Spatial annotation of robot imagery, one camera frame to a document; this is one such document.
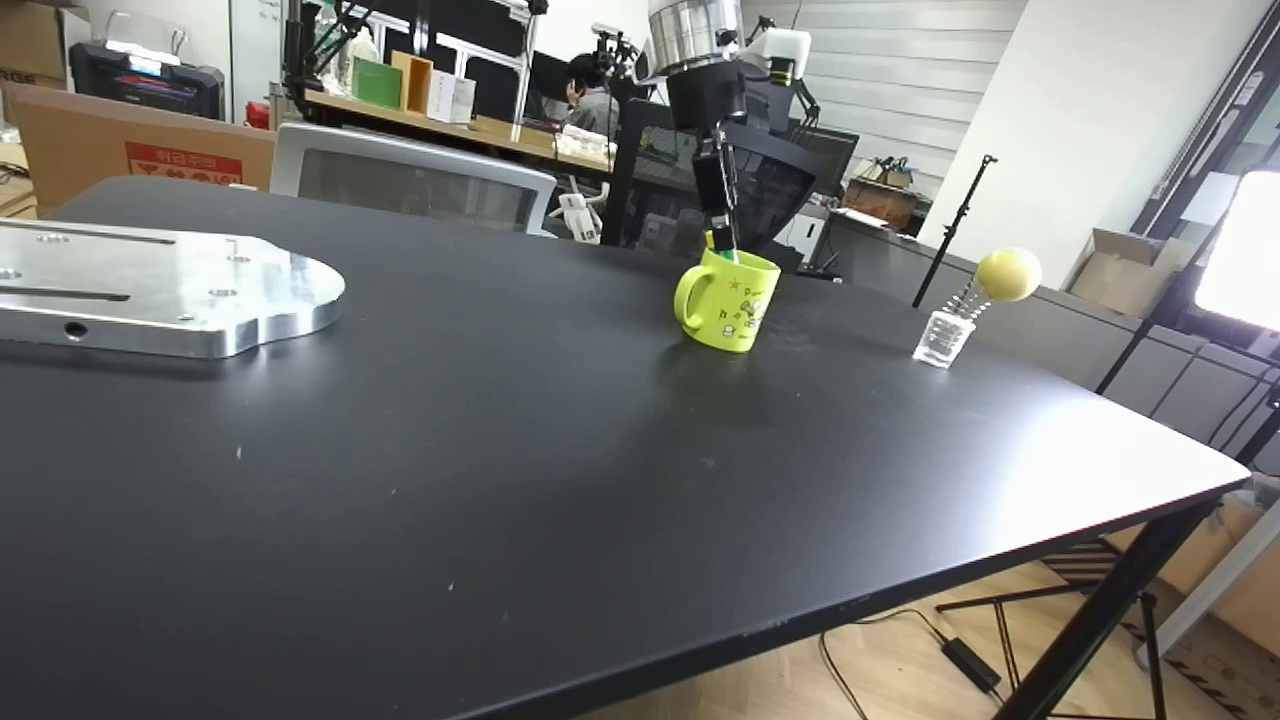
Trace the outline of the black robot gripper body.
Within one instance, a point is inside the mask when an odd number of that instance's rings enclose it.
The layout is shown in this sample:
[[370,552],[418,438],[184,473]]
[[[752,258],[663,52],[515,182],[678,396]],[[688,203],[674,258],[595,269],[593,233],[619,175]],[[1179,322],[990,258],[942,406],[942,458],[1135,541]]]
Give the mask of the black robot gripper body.
[[738,62],[692,62],[669,76],[669,95],[679,133],[714,133],[740,117],[743,70]]

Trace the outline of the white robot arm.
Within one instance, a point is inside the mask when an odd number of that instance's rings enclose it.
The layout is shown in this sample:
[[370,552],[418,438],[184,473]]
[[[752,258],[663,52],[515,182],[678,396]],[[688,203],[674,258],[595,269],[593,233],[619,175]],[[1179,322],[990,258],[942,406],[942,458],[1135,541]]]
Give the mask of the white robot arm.
[[812,37],[777,21],[743,29],[740,0],[647,0],[653,70],[674,122],[698,139],[692,175],[719,257],[740,249],[738,133],[785,133]]

